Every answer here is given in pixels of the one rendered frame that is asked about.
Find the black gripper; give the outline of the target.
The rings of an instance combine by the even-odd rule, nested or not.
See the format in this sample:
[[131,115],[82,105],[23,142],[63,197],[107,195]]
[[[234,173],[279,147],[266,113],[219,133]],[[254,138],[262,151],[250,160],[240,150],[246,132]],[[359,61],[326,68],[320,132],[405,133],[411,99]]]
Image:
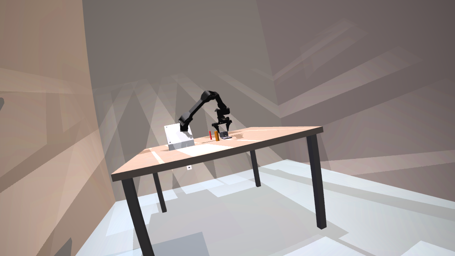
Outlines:
[[[212,126],[215,127],[215,129],[218,131],[218,133],[220,133],[220,132],[219,132],[219,129],[218,129],[218,125],[219,125],[219,124],[223,124],[222,122],[220,123],[220,117],[223,118],[223,115],[217,117],[217,118],[218,118],[218,123],[212,123]],[[230,125],[230,123],[232,123],[232,120],[229,120],[228,123],[226,123],[226,129],[227,129],[227,131],[229,131],[229,125]]]

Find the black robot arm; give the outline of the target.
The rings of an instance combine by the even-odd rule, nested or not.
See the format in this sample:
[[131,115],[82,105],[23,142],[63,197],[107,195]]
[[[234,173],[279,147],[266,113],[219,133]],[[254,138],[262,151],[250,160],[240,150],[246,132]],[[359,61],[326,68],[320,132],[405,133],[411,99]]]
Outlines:
[[[193,120],[192,116],[199,110],[199,108],[206,102],[209,102],[210,100],[216,100],[218,103],[218,107],[220,109],[215,109],[217,112],[217,116],[222,116],[222,115],[227,115],[230,114],[229,108],[226,108],[226,105],[222,102],[219,94],[217,92],[212,92],[212,91],[204,91],[203,94],[201,95],[200,100],[188,111],[184,112],[183,115],[178,119],[180,122],[180,131],[181,132],[187,132],[188,131],[188,126],[189,123]],[[220,117],[220,122],[222,123],[228,123],[229,117],[223,116]]]

